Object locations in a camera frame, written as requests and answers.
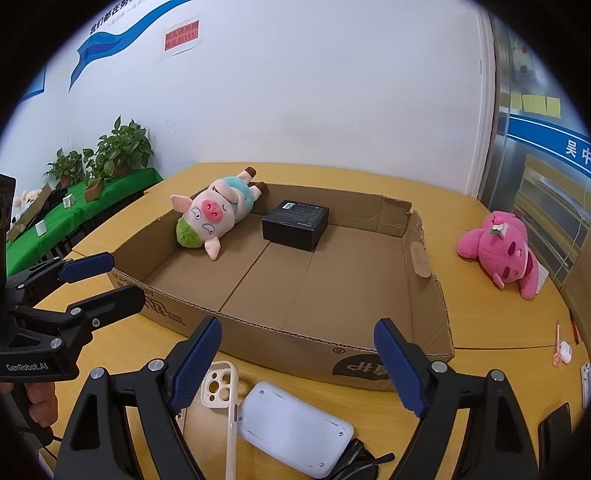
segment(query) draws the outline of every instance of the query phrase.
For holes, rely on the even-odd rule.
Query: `human hand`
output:
[[[11,383],[0,383],[0,394],[9,394],[14,385]],[[31,400],[29,415],[41,427],[45,428],[57,422],[57,397],[56,385],[48,383],[25,384],[27,395]]]

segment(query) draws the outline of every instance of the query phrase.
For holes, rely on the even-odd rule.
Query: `cardboard box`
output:
[[[25,210],[25,213],[22,214],[19,220],[8,231],[8,233],[6,234],[6,238],[8,240],[14,242],[18,238],[18,236],[27,229],[29,224],[41,211],[43,205],[45,205],[45,202],[49,198],[50,193],[51,187],[48,183],[46,183],[41,189],[39,197],[37,197],[35,201],[33,201],[33,203],[29,205],[29,208]]]
[[[252,213],[221,240],[213,262],[180,248],[171,210],[113,255],[113,286],[139,285],[146,317],[189,336],[209,314],[221,350],[289,374],[391,390],[374,348],[374,324],[390,317],[433,359],[453,357],[440,284],[411,204],[380,195],[269,184]],[[263,239],[262,218],[284,199],[330,209],[314,252]]]
[[[262,219],[262,237],[270,242],[312,252],[329,224],[329,210],[284,200]]]

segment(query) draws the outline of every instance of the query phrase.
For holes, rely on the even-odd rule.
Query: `white power bank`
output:
[[[280,462],[323,478],[345,451],[353,426],[269,382],[260,382],[239,407],[238,433]]]

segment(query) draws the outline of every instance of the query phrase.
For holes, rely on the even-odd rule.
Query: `small cardboard box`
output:
[[[41,193],[39,197],[33,201],[32,204],[29,205],[29,208],[22,214],[19,220],[12,226],[12,228],[6,234],[6,238],[11,242],[14,242],[18,236],[23,233],[29,224],[35,219],[37,214],[45,205],[46,200],[49,198],[51,193],[51,187],[48,183],[46,183],[43,188],[41,189]]]
[[[270,242],[312,252],[329,224],[329,210],[284,200],[262,219],[262,237]]]

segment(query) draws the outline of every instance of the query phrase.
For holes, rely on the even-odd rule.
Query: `white cable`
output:
[[[589,182],[589,177],[585,177],[585,191],[583,193],[583,212],[581,212],[581,214],[580,214],[581,220],[579,222],[579,230],[577,230],[577,234],[574,236],[573,244],[570,246],[569,253],[566,254],[566,257],[564,257],[564,261],[559,266],[558,270],[556,270],[556,272],[554,272],[554,276],[552,277],[552,282],[556,279],[556,275],[558,275],[558,272],[560,270],[562,270],[562,267],[566,263],[566,259],[568,259],[568,257],[570,257],[570,254],[572,253],[573,248],[574,248],[574,244],[577,241],[577,238],[579,237],[579,233],[581,233],[581,227],[583,226],[583,214],[587,211],[586,198],[587,198],[587,184],[588,184],[588,182]]]

